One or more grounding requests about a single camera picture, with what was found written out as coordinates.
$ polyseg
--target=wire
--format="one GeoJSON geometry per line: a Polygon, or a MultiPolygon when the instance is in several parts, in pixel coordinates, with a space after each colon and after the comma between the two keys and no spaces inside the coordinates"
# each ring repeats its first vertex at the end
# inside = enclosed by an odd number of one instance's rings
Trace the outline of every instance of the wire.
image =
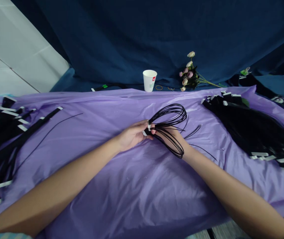
{"type": "Polygon", "coordinates": [[[16,171],[15,171],[15,173],[14,173],[14,175],[13,175],[13,178],[14,178],[15,175],[17,174],[17,172],[18,172],[18,170],[20,169],[20,167],[24,164],[24,162],[29,158],[29,156],[31,156],[31,154],[39,147],[39,145],[44,141],[44,139],[48,136],[48,134],[49,134],[58,124],[64,122],[65,120],[71,119],[71,118],[73,118],[73,117],[75,117],[75,116],[82,115],[82,114],[83,114],[83,113],[80,113],[80,114],[71,116],[71,117],[69,117],[69,118],[67,118],[67,119],[64,119],[64,120],[58,122],[54,127],[52,127],[52,129],[48,131],[48,133],[47,133],[47,134],[45,135],[45,137],[39,142],[39,144],[35,147],[35,149],[34,149],[34,150],[24,159],[24,161],[18,166],[18,168],[16,169],[16,171]]]}
{"type": "MultiPolygon", "coordinates": [[[[202,147],[200,147],[200,146],[198,146],[198,145],[195,145],[195,144],[189,144],[189,145],[193,145],[193,146],[196,146],[196,147],[199,147],[199,148],[201,148],[201,149],[203,149],[202,147]]],[[[216,161],[217,161],[217,159],[213,156],[213,155],[211,155],[209,152],[207,152],[205,149],[203,149],[206,153],[208,153],[210,156],[212,156],[216,161]]]]}

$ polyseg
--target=hand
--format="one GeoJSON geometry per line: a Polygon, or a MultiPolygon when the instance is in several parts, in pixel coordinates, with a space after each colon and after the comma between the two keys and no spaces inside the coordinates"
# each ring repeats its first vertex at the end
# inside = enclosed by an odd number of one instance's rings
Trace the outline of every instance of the hand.
{"type": "Polygon", "coordinates": [[[129,128],[125,129],[121,134],[116,136],[115,139],[120,145],[120,151],[122,152],[129,150],[145,139],[153,140],[153,137],[151,135],[144,136],[142,134],[142,131],[145,130],[147,127],[148,121],[142,120],[131,125],[129,128]]]}
{"type": "MultiPolygon", "coordinates": [[[[174,127],[174,126],[170,126],[165,128],[168,132],[170,132],[176,139],[177,142],[179,142],[181,144],[181,146],[184,149],[184,154],[189,154],[190,149],[192,149],[192,147],[186,142],[186,140],[183,138],[183,136],[180,134],[180,132],[174,127]]],[[[161,133],[159,133],[156,130],[151,130],[152,134],[156,134],[157,136],[160,136],[165,144],[167,146],[169,146],[171,149],[173,149],[174,151],[178,151],[177,148],[175,147],[174,144],[172,144],[165,136],[163,136],[161,133]]]]}

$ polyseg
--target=purple tablecloth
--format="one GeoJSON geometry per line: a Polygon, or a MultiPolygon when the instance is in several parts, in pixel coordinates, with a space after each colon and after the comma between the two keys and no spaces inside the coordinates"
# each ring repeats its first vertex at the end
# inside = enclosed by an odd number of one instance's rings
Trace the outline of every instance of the purple tablecloth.
{"type": "MultiPolygon", "coordinates": [[[[255,95],[254,87],[226,90],[241,94],[252,108],[266,112],[284,124],[284,109],[255,95]]],[[[64,109],[21,149],[17,165],[50,131],[21,166],[14,183],[3,192],[0,213],[59,168],[106,142],[130,124],[150,118],[166,105],[180,103],[189,114],[183,134],[189,134],[202,124],[187,141],[210,152],[218,161],[197,148],[284,215],[284,170],[272,161],[250,159],[234,143],[220,121],[200,104],[204,96],[220,94],[220,91],[147,93],[126,89],[19,97],[18,107],[37,108],[32,114],[32,122],[57,106],[64,109]]],[[[66,239],[183,238],[227,219],[217,198],[191,167],[160,142],[146,140],[114,157],[46,228],[45,235],[66,239]]]]}

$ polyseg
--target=white paper cup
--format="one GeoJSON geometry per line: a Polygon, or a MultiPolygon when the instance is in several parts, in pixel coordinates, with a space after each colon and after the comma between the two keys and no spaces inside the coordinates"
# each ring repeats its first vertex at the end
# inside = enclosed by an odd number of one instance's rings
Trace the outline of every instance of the white paper cup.
{"type": "Polygon", "coordinates": [[[143,71],[144,90],[146,92],[151,92],[153,90],[156,75],[156,71],[153,70],[143,71]]]}

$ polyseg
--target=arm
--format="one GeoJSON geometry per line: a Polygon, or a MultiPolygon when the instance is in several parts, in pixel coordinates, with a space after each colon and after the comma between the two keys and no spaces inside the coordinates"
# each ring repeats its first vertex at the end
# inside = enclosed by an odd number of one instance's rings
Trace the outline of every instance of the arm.
{"type": "Polygon", "coordinates": [[[270,204],[193,149],[177,130],[171,130],[171,133],[184,149],[183,160],[201,176],[228,214],[247,234],[253,238],[284,238],[284,218],[270,204]]]}
{"type": "Polygon", "coordinates": [[[153,139],[142,135],[147,125],[145,120],[132,125],[42,181],[0,214],[0,233],[24,233],[35,237],[117,153],[144,139],[153,139]]]}

